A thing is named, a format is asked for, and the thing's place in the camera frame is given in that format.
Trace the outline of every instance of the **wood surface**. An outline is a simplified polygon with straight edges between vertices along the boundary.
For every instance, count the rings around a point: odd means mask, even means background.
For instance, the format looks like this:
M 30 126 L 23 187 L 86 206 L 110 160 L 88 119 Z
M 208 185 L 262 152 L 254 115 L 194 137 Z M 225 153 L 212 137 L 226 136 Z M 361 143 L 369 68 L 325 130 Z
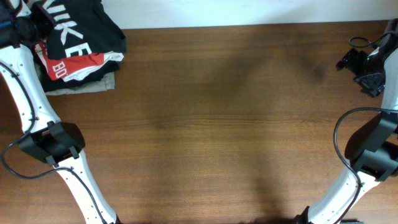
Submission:
M 332 143 L 347 110 L 380 106 L 335 64 L 352 36 L 375 39 L 386 21 L 125 30 L 116 89 L 52 96 L 86 139 L 90 169 L 124 223 L 239 223 L 293 218 L 316 202 L 342 163 Z M 21 135 L 0 82 L 0 142 Z M 342 124 L 341 148 L 374 113 Z M 50 167 L 11 150 L 32 175 Z M 390 178 L 347 218 L 398 219 Z M 58 175 L 21 180 L 0 167 L 0 223 L 84 223 Z

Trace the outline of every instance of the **white background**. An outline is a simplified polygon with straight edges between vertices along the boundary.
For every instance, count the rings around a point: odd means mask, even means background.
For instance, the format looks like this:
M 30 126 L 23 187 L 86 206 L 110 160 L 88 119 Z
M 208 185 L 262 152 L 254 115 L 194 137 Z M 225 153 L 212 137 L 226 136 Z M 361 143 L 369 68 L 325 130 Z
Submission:
M 122 29 L 394 19 L 398 0 L 103 0 Z

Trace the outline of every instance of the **folded clothes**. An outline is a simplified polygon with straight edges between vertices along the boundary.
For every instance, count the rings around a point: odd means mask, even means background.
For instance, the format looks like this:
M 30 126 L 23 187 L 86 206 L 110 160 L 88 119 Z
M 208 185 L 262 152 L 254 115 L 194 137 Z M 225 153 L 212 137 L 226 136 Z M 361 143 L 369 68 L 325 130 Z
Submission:
M 86 83 L 79 87 L 65 88 L 60 90 L 54 90 L 46 92 L 48 96 L 58 95 L 69 95 L 69 94 L 81 94 L 81 93 L 96 93 L 101 91 L 113 90 L 114 89 L 114 73 L 108 73 L 100 81 Z
M 104 12 L 101 0 L 46 0 L 41 4 L 55 20 L 47 39 L 50 59 L 127 51 L 126 37 Z
M 99 70 L 106 62 L 120 62 L 124 58 L 122 53 L 109 52 L 52 60 L 48 58 L 44 43 L 37 44 L 35 52 L 51 80 L 55 81 L 62 78 L 65 82 L 70 80 L 81 81 L 89 74 Z

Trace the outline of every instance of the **black t-shirt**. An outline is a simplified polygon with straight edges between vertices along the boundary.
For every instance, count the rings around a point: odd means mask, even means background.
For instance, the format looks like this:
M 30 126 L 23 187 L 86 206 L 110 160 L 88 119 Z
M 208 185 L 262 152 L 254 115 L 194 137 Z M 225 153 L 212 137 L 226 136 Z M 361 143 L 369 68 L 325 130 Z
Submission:
M 126 52 L 126 37 L 104 12 L 101 0 L 54 0 L 44 6 L 56 25 L 47 39 L 49 59 Z

